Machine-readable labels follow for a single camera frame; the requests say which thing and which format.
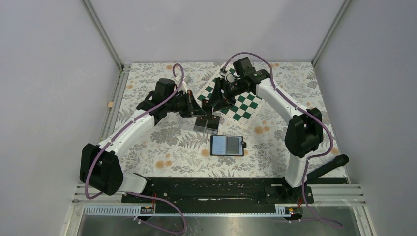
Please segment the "black leather card holder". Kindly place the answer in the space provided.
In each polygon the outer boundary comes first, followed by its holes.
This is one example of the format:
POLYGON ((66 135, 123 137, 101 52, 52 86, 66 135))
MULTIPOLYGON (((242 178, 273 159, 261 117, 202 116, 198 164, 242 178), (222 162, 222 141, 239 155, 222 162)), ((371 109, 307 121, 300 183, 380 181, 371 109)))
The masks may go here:
POLYGON ((244 156, 246 147, 243 136, 210 136, 210 156, 244 156))

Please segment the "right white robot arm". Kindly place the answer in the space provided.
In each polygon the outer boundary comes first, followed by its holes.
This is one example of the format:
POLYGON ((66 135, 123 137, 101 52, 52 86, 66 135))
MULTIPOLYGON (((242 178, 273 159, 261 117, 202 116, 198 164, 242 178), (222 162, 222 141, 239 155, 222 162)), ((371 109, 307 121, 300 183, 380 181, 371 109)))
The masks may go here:
POLYGON ((290 159, 282 189, 284 200, 293 203, 301 197, 302 182, 306 179, 306 155, 318 149, 324 139, 320 110, 308 109, 281 90, 273 79, 273 70, 257 70, 248 57, 233 63, 235 73, 229 73, 226 65, 214 78, 214 88, 208 100, 213 111, 232 108, 237 96, 252 93, 274 108, 287 124, 284 138, 290 159))

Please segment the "clear acrylic card stand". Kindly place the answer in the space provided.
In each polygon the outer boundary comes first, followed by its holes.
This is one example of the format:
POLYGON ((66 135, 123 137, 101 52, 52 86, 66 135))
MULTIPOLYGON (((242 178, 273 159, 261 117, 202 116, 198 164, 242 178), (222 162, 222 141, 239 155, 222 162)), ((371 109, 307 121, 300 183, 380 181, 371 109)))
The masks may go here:
POLYGON ((217 135, 221 120, 218 114, 213 114, 211 119, 207 117, 180 118, 179 127, 187 131, 217 135))

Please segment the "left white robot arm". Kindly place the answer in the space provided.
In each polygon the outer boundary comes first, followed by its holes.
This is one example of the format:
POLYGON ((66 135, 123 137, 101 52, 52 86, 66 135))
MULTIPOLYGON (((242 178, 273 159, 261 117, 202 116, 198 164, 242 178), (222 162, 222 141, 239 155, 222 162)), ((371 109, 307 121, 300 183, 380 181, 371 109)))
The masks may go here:
POLYGON ((206 115, 183 81, 159 79, 155 89, 121 128, 99 144, 83 147, 80 181, 85 187, 91 186, 106 195, 133 192, 140 202, 150 200, 153 190, 147 185, 147 180, 140 174, 124 173, 120 160, 137 139, 154 128, 168 113, 178 113, 183 118, 206 115))

